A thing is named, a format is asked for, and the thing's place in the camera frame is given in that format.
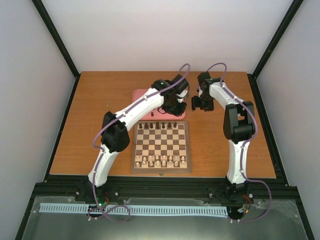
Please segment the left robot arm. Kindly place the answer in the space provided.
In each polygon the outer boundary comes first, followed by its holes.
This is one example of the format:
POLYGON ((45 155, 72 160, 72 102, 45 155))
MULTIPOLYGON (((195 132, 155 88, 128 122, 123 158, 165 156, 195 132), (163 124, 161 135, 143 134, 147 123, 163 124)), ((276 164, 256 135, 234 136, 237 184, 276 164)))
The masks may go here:
POLYGON ((102 128, 92 142, 93 147, 99 149, 99 154, 86 181, 86 195, 92 201, 103 198, 102 186, 107 182, 108 173, 118 154, 130 143, 129 130, 154 109, 161 108, 167 114, 181 116, 187 107, 184 99, 188 96, 182 93, 188 86, 186 75, 178 74, 173 80, 156 80, 129 106, 104 115, 102 128))

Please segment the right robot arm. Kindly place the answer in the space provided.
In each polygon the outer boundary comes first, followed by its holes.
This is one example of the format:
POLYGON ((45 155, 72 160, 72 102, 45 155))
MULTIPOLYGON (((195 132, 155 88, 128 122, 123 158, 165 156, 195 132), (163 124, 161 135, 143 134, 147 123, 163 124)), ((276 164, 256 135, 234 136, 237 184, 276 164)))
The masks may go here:
POLYGON ((247 153, 257 128, 254 105, 237 97, 223 80, 211 78, 207 71, 200 73, 197 80, 198 95, 191 98, 191 109, 213 111, 215 101, 224 109, 223 134, 229 144, 228 183, 224 198, 232 203, 245 195, 248 189, 247 153))

